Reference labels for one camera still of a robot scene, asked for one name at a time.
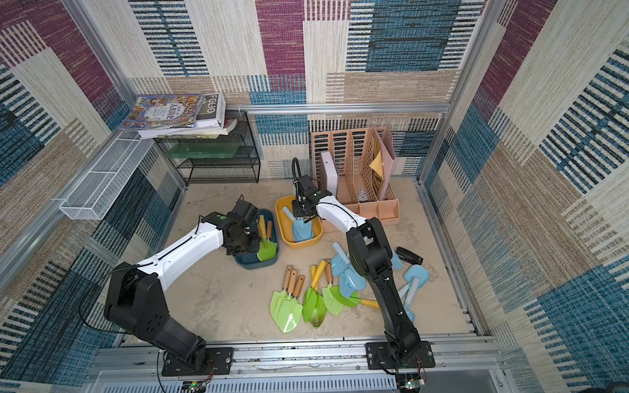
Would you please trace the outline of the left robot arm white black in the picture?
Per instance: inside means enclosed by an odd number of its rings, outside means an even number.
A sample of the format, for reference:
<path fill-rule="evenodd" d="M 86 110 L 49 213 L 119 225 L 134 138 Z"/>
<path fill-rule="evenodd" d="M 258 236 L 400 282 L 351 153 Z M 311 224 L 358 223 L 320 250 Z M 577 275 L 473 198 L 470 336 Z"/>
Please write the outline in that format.
<path fill-rule="evenodd" d="M 180 240 L 135 265 L 121 263 L 111 273 L 104 317 L 125 332 L 173 355 L 194 373 L 210 360 L 206 341 L 170 316 L 165 291 L 206 255 L 224 248 L 227 255 L 260 250 L 259 211 L 241 196 L 227 214 L 202 216 Z"/>

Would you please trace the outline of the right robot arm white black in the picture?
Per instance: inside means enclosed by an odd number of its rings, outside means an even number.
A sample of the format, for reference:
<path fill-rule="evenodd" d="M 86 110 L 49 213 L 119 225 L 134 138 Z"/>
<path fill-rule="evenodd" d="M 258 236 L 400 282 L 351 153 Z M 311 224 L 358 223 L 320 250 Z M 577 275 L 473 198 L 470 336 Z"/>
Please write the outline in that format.
<path fill-rule="evenodd" d="M 435 365 L 428 342 L 406 314 L 395 286 L 392 249 L 379 219 L 364 217 L 345 208 L 331 192 L 317 188 L 308 175 L 293 175 L 298 218 L 320 217 L 346 235 L 349 260 L 358 275 L 370 285 L 381 310 L 388 342 L 386 358 L 397 367 Z"/>

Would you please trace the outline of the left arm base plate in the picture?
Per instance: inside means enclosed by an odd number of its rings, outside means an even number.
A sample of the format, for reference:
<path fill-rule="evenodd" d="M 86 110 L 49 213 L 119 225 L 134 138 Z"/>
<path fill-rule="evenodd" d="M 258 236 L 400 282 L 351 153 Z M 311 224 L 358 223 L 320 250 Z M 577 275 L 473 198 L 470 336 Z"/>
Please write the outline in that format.
<path fill-rule="evenodd" d="M 233 347 L 206 347 L 184 359 L 166 352 L 161 375 L 163 377 L 228 375 L 234 358 Z"/>

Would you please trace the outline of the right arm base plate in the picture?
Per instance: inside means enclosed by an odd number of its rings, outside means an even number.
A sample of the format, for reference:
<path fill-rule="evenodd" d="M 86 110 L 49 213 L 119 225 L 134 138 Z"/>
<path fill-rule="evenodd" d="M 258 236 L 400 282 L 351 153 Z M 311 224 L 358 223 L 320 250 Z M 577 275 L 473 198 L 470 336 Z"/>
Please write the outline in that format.
<path fill-rule="evenodd" d="M 436 361 L 431 344 L 422 341 L 408 349 L 393 350 L 387 342 L 367 342 L 365 352 L 370 370 L 393 372 L 402 368 L 434 368 Z"/>

